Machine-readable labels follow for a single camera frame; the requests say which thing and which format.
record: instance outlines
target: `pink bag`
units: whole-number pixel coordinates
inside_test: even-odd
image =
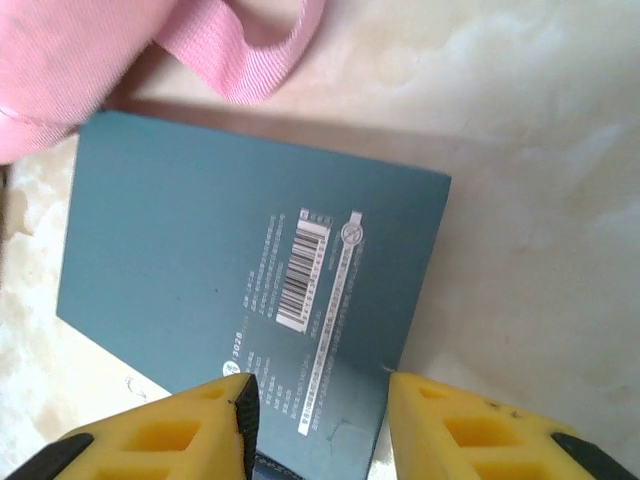
[[[255,47],[224,0],[0,0],[0,164],[84,123],[152,41],[224,98],[255,103],[299,60],[325,0],[288,38]]]

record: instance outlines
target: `box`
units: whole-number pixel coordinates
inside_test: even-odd
[[[81,131],[58,314],[170,392],[255,373],[262,454],[364,479],[449,184],[103,112]]]

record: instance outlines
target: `barcode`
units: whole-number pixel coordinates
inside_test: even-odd
[[[300,214],[287,265],[276,321],[297,332],[307,330],[330,227]]]

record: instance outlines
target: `white marble table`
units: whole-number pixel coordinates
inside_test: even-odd
[[[120,105],[450,173],[403,369],[570,423],[638,474],[639,29],[625,0],[333,0],[259,107],[157,51]],[[17,163],[7,190],[0,478],[165,394],[55,316],[75,142]],[[386,436],[377,459],[394,478]]]

